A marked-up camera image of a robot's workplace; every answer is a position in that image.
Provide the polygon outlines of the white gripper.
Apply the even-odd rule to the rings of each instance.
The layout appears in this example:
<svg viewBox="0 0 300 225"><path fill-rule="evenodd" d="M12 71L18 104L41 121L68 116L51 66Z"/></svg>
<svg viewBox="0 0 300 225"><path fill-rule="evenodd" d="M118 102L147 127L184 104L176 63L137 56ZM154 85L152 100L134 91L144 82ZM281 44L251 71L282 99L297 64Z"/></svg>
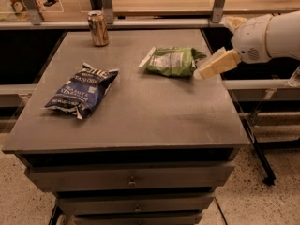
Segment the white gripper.
<svg viewBox="0 0 300 225"><path fill-rule="evenodd" d="M241 60L248 64L266 63L271 60L266 46L266 32L272 15L247 20L243 17L226 16L222 22L233 34L234 50L218 49L209 58L201 60L193 76L205 80L237 67Z"/></svg>

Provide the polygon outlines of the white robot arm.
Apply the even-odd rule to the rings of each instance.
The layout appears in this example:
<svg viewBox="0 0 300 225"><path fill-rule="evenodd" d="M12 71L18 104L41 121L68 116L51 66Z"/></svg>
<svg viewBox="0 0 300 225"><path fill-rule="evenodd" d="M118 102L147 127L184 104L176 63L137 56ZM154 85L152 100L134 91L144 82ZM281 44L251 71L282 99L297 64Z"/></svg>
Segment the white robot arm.
<svg viewBox="0 0 300 225"><path fill-rule="evenodd" d="M232 70L239 63L267 63L274 58L300 59L300 11L253 18L226 16L222 19L232 32L232 49L218 49L202 60L193 76L205 80Z"/></svg>

